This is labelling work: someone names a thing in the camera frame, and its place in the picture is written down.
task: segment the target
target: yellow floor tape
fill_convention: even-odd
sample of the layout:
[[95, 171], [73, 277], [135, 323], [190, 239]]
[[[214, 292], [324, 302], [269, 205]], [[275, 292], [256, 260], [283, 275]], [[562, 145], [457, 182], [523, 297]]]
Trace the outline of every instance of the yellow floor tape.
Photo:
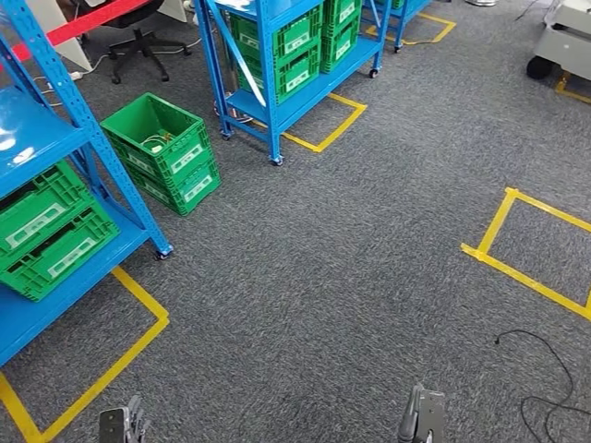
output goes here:
[[577, 227], [584, 229], [589, 233], [591, 233], [591, 223], [587, 223], [586, 221], [582, 221], [577, 217], [567, 214], [566, 212], [553, 208], [552, 206], [547, 205], [546, 203], [539, 201], [535, 198], [526, 196], [522, 192], [519, 192], [517, 189], [507, 187], [505, 190], [505, 192], [506, 192], [505, 198], [503, 198], [500, 206], [499, 206], [499, 209], [497, 211], [495, 216], [491, 222], [490, 226], [488, 226], [488, 229], [486, 230], [485, 236], [482, 237], [482, 240], [480, 242], [480, 245], [479, 245], [478, 248], [473, 248], [472, 246], [466, 245], [463, 243], [460, 246], [462, 251], [468, 255], [470, 255], [472, 257], [474, 257], [476, 260], [486, 263], [487, 265], [493, 267], [497, 270], [500, 270], [504, 274], [506, 274], [509, 277], [517, 280], [519, 283], [525, 284], [525, 286], [531, 288], [534, 291], [537, 291], [542, 295], [545, 295], [553, 302], [558, 303], [559, 305], [566, 307], [567, 309], [569, 309], [572, 312], [579, 314], [581, 317], [584, 317], [586, 318], [587, 320], [591, 321], [591, 293], [589, 293], [587, 296], [586, 305], [582, 306], [578, 303], [574, 302], [568, 297], [565, 297], [564, 295], [553, 291], [549, 287], [540, 283], [539, 281], [535, 281], [531, 277], [520, 272], [519, 270], [512, 268], [509, 265], [506, 265], [505, 263], [503, 263], [496, 258], [491, 257], [488, 255], [488, 250], [490, 249], [491, 245], [493, 244], [495, 237], [498, 234], [499, 230], [503, 226], [503, 223], [506, 218], [506, 215], [509, 213], [509, 211], [511, 209], [511, 207], [516, 199], [519, 199], [525, 203], [532, 205], [539, 210], [543, 210], [548, 212], [549, 214], [553, 215], [555, 217], [559, 217], [559, 219], [564, 220], [565, 222], [569, 222], [571, 224], [574, 224]]
[[[435, 21], [435, 22], [437, 22], [437, 23], [444, 24], [444, 25], [445, 25], [445, 28], [444, 28], [442, 32], [439, 32], [439, 34], [436, 35], [435, 38], [433, 38], [432, 40], [421, 40], [421, 41], [417, 41], [417, 42], [411, 42], [411, 41], [402, 39], [402, 44], [412, 46], [414, 44], [439, 43], [439, 42], [441, 42], [442, 40], [443, 40], [443, 38], [445, 37], [446, 35], [449, 34], [451, 30], [455, 28], [456, 25], [457, 25], [457, 23], [456, 23], [454, 21], [449, 21], [449, 20], [446, 20], [445, 18], [439, 18], [439, 17], [431, 16], [431, 15], [429, 15], [429, 14], [425, 14], [423, 12], [420, 12], [420, 13], [418, 13], [417, 15], [418, 17], [426, 18], [427, 20], [431, 20], [431, 21]], [[369, 35], [373, 35], [374, 37], [377, 37], [377, 36], [377, 32], [376, 31], [376, 29], [377, 29], [376, 25], [371, 25], [371, 26], [367, 28], [365, 30], [365, 32], [369, 34]], [[392, 33], [387, 34], [386, 35], [386, 40], [388, 40], [389, 42], [395, 42], [396, 41], [396, 35], [395, 34], [392, 34]]]
[[563, 71], [562, 75], [560, 76], [559, 81], [556, 83], [556, 88], [555, 88], [554, 90], [556, 90], [558, 94], [560, 95], [565, 95], [566, 97], [571, 97], [572, 99], [577, 99], [577, 100], [580, 100], [582, 102], [591, 104], [591, 97], [577, 94], [576, 92], [571, 92], [570, 90], [567, 90], [567, 83], [568, 83], [569, 78], [571, 78], [570, 72]]
[[80, 398], [74, 401], [74, 403], [67, 408], [66, 411], [42, 433], [32, 421], [31, 416], [14, 391], [8, 380], [0, 373], [0, 401], [5, 405], [6, 410], [11, 417], [13, 417], [16, 426], [23, 434], [26, 443], [47, 443], [57, 437], [60, 432], [63, 431], [77, 415], [82, 412], [82, 410], [90, 404], [91, 401], [95, 399], [98, 394], [113, 381], [115, 377], [121, 374], [122, 371], [133, 361], [133, 359], [141, 353], [168, 324], [168, 311], [162, 307], [154, 297], [146, 292], [146, 290], [130, 277], [127, 272], [118, 266], [113, 269], [112, 274], [128, 291], [132, 293], [143, 305], [149, 309], [156, 318], [156, 322], [135, 342], [131, 348], [88, 388], [86, 392], [80, 396]]
[[[337, 138], [340, 137], [341, 134], [347, 130], [349, 126], [352, 125], [356, 120], [359, 118], [360, 115], [363, 114], [363, 112], [365, 111], [366, 108], [368, 108], [366, 104], [354, 102], [352, 100], [346, 99], [345, 97], [341, 97], [340, 95], [337, 95], [332, 92], [328, 94], [328, 97], [336, 100], [337, 102], [346, 104], [348, 106], [353, 108], [354, 110], [352, 114], [345, 119], [344, 122], [341, 123], [340, 125], [339, 125], [339, 127], [332, 131], [328, 137], [321, 141], [318, 145], [314, 145], [313, 143], [310, 143], [309, 141], [306, 141], [300, 137], [296, 137], [287, 132], [284, 132], [283, 134], [282, 134], [282, 136], [287, 138], [288, 140], [294, 141], [298, 145], [301, 145], [303, 146], [304, 148], [308, 148], [314, 152], [322, 152], [323, 150], [328, 148], [328, 146], [333, 143], [333, 141], [336, 140]], [[266, 127], [266, 125], [263, 125], [261, 122], [257, 122], [256, 120], [253, 120], [253, 123], [255, 123], [259, 126]]]

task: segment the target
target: power cord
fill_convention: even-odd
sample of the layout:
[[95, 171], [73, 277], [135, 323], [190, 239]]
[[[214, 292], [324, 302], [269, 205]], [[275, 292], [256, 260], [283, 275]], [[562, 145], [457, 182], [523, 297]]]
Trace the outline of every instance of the power cord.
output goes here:
[[550, 346], [549, 343], [548, 343], [547, 341], [543, 339], [542, 337], [540, 337], [539, 335], [534, 334], [533, 332], [530, 332], [528, 330], [511, 329], [511, 330], [508, 330], [508, 331], [506, 331], [506, 332], [502, 332], [502, 333], [497, 335], [496, 337], [496, 339], [495, 339], [495, 344], [499, 344], [500, 342], [500, 338], [501, 337], [503, 337], [505, 335], [509, 335], [509, 334], [525, 334], [525, 335], [529, 335], [529, 336], [533, 337], [534, 339], [541, 341], [542, 343], [545, 344], [546, 347], [547, 347], [552, 353], [552, 355], [553, 355], [556, 360], [558, 360], [559, 363], [560, 363], [560, 366], [562, 367], [564, 372], [568, 378], [568, 384], [570, 385], [570, 388], [568, 390], [568, 394], [566, 397], [565, 397], [564, 399], [561, 400], [561, 401], [555, 402], [555, 401], [551, 401], [551, 400], [548, 400], [548, 399], [543, 399], [541, 397], [537, 397], [537, 396], [535, 396], [535, 395], [530, 395], [530, 396], [525, 397], [525, 398], [522, 399], [522, 402], [521, 402], [521, 404], [519, 406], [519, 412], [522, 415], [522, 420], [523, 420], [523, 423], [525, 425], [525, 427], [527, 427], [528, 430], [530, 431], [530, 433], [531, 433], [538, 443], [542, 443], [541, 439], [540, 437], [538, 437], [537, 434], [536, 434], [535, 431], [534, 431], [533, 428], [525, 419], [525, 415], [523, 412], [523, 408], [524, 408], [524, 406], [525, 405], [525, 403], [527, 401], [530, 401], [530, 400], [541, 401], [541, 402], [546, 403], [546, 404], [553, 406], [552, 409], [550, 409], [548, 413], [546, 414], [546, 417], [543, 420], [543, 429], [546, 431], [546, 436], [552, 443], [557, 443], [557, 442], [556, 442], [556, 440], [555, 440], [554, 438], [553, 438], [550, 435], [550, 431], [548, 428], [548, 422], [550, 420], [550, 417], [553, 413], [555, 413], [556, 411], [557, 411], [559, 409], [563, 409], [563, 410], [565, 410], [565, 411], [574, 411], [574, 412], [577, 412], [577, 413], [583, 413], [584, 415], [587, 415], [589, 417], [591, 417], [591, 412], [589, 412], [589, 411], [585, 411], [583, 409], [576, 408], [576, 407], [574, 407], [574, 406], [565, 406], [565, 403], [568, 401], [568, 400], [570, 400], [571, 396], [572, 396], [573, 392], [574, 391], [574, 383], [573, 382], [572, 376], [568, 371], [568, 369], [566, 367], [566, 365], [565, 365], [565, 363], [562, 362], [562, 360], [557, 353], [556, 353], [552, 348], [552, 346]]

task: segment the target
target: green crate on floor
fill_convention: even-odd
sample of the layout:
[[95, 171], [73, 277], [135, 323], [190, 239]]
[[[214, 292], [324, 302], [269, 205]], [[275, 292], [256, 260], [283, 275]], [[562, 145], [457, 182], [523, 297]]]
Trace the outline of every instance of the green crate on floor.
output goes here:
[[0, 281], [38, 302], [119, 232], [94, 201], [2, 272]]
[[[263, 72], [257, 60], [245, 59], [250, 72], [260, 88], [263, 87]], [[275, 94], [277, 103], [285, 100], [300, 90], [307, 83], [317, 78], [320, 73], [320, 39], [316, 39], [316, 45], [303, 54], [289, 62], [287, 65], [275, 69]], [[246, 77], [239, 70], [239, 84], [241, 88], [251, 90]]]
[[324, 0], [324, 25], [339, 30], [361, 14], [362, 0]]
[[[302, 52], [314, 46], [322, 26], [322, 8], [317, 6], [300, 18], [273, 33], [273, 64], [283, 66]], [[230, 14], [232, 35], [242, 56], [248, 56], [260, 63], [259, 30], [257, 22]]]
[[166, 188], [137, 170], [131, 169], [129, 173], [137, 187], [179, 215], [187, 215], [220, 183], [220, 174], [214, 159], [194, 171], [184, 183], [173, 188]]
[[0, 200], [0, 271], [89, 205], [86, 186], [65, 161]]
[[357, 44], [359, 33], [360, 14], [351, 18], [348, 24], [335, 33], [322, 37], [321, 72], [328, 73], [335, 68], [345, 55]]
[[100, 126], [120, 158], [166, 186], [183, 183], [211, 158], [202, 119], [149, 92]]

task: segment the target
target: crate label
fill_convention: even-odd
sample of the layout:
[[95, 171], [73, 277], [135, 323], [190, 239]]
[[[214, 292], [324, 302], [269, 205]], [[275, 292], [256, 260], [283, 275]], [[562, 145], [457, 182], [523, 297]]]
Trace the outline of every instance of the crate label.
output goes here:
[[294, 39], [291, 42], [285, 43], [285, 54], [289, 54], [291, 52], [295, 51], [300, 46], [309, 41], [310, 41], [310, 33], [306, 31], [303, 34], [300, 35], [300, 37], [297, 37], [297, 39]]
[[291, 81], [289, 81], [287, 83], [286, 90], [287, 92], [289, 92], [292, 90], [293, 88], [297, 87], [297, 85], [303, 83], [304, 81], [306, 81], [310, 77], [310, 73], [308, 69], [306, 69], [306, 71], [300, 74], [299, 76], [294, 78]]
[[188, 203], [193, 198], [195, 198], [197, 194], [203, 191], [206, 186], [209, 185], [210, 183], [213, 182], [213, 178], [211, 178], [211, 175], [208, 175], [207, 177], [204, 178], [201, 182], [198, 183], [196, 186], [193, 187], [190, 191], [185, 194], [185, 202]]
[[203, 148], [202, 148], [201, 144], [198, 144], [197, 146], [192, 148], [189, 152], [187, 152], [186, 154], [183, 155], [180, 159], [172, 163], [170, 169], [172, 170], [173, 174], [176, 174], [180, 171], [181, 169], [184, 168], [185, 166], [187, 166], [189, 162], [193, 160], [195, 157], [201, 154], [202, 152], [203, 152]]
[[137, 166], [137, 167], [139, 167], [140, 169], [143, 169], [143, 171], [146, 171], [146, 173], [154, 174], [154, 170], [152, 169], [152, 167], [149, 166], [149, 164], [147, 164], [146, 162], [143, 162], [142, 160], [140, 160], [137, 157], [131, 154], [131, 152], [128, 152], [128, 157], [129, 157], [130, 162], [131, 162], [131, 163], [133, 163], [133, 164], [134, 164], [134, 165], [136, 165], [136, 166]]
[[346, 20], [347, 17], [350, 16], [353, 12], [355, 12], [355, 2], [352, 2], [350, 5], [341, 11], [341, 14], [339, 16], [339, 24], [340, 25], [343, 21]]
[[64, 211], [66, 211], [66, 208], [63, 208], [59, 203], [54, 203], [37, 217], [25, 224], [23, 227], [8, 235], [5, 240], [10, 245], [11, 248], [14, 249], [34, 233], [39, 231], [43, 226], [53, 222], [60, 213]]
[[350, 40], [347, 40], [345, 44], [337, 50], [337, 56], [335, 60], [341, 58], [343, 54], [346, 53], [350, 48]]
[[48, 269], [48, 272], [51, 276], [52, 279], [56, 279], [60, 273], [67, 269], [69, 265], [72, 265], [77, 259], [82, 257], [85, 253], [88, 252], [92, 246], [96, 245], [96, 243], [97, 241], [95, 239], [87, 237], [84, 242], [75, 247], [74, 249], [69, 251], [66, 256]]
[[241, 33], [240, 41], [247, 45], [250, 46], [251, 48], [254, 48], [256, 50], [259, 49], [259, 41], [254, 40], [250, 35], [242, 34]]
[[170, 200], [168, 200], [167, 196], [164, 195], [164, 193], [161, 192], [159, 189], [156, 189], [155, 187], [150, 185], [149, 183], [144, 183], [143, 188], [148, 192], [151, 192], [152, 194], [158, 198], [161, 198], [162, 200], [166, 201], [167, 203], [170, 203]]

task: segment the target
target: white machine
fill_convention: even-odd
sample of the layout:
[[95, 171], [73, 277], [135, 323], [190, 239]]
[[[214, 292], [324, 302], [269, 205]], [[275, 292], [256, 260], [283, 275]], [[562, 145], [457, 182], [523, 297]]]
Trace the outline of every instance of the white machine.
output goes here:
[[554, 64], [591, 80], [591, 0], [555, 0], [543, 19], [546, 29], [528, 64], [528, 75], [542, 79]]

